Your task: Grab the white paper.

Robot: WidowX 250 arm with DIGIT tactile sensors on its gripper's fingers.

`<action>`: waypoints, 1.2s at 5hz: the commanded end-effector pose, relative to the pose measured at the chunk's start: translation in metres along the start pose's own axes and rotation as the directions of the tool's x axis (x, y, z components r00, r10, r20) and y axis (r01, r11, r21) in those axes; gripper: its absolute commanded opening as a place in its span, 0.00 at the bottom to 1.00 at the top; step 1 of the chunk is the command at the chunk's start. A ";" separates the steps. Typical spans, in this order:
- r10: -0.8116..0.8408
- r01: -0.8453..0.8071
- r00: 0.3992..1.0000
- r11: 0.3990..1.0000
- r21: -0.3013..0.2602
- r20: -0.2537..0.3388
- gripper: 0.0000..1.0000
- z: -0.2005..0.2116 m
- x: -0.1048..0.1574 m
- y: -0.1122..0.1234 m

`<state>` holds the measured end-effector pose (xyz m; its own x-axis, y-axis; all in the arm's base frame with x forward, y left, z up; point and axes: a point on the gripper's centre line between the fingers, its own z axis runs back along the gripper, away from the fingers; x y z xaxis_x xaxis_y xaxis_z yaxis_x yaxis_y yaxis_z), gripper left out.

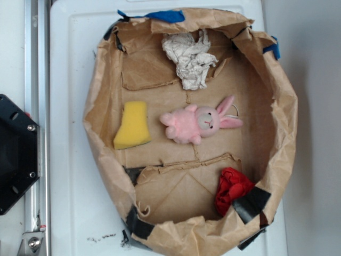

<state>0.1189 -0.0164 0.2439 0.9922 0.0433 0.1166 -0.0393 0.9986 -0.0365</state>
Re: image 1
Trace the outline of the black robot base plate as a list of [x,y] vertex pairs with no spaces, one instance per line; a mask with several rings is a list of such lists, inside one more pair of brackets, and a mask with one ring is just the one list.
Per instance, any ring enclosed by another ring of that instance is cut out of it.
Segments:
[[38,180],[39,125],[1,94],[1,215]]

